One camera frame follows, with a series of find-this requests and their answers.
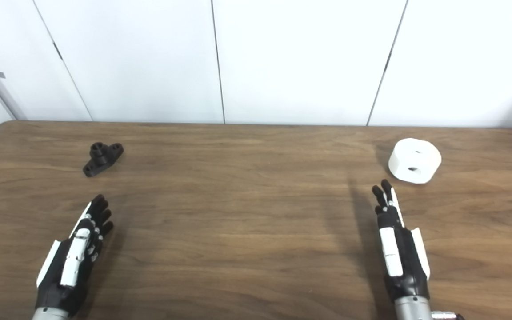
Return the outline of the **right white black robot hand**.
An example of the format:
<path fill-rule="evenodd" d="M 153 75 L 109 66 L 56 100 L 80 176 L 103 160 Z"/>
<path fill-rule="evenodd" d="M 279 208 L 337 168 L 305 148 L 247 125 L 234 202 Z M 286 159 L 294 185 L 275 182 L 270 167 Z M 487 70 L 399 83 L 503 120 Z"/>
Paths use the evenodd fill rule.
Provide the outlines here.
<path fill-rule="evenodd" d="M 382 245 L 386 275 L 384 284 L 392 301 L 405 296 L 429 300 L 429 263 L 419 228 L 404 223 L 394 187 L 388 180 L 372 187 L 378 235 Z"/>

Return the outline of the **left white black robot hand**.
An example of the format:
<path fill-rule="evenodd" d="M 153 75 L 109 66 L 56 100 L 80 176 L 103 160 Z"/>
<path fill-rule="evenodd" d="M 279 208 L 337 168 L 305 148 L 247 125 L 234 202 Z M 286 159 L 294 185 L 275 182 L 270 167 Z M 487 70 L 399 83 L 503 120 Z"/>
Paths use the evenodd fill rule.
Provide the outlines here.
<path fill-rule="evenodd" d="M 83 307 L 89 278 L 114 225 L 104 195 L 85 207 L 69 237 L 55 240 L 36 279 L 33 320 L 71 320 Z"/>

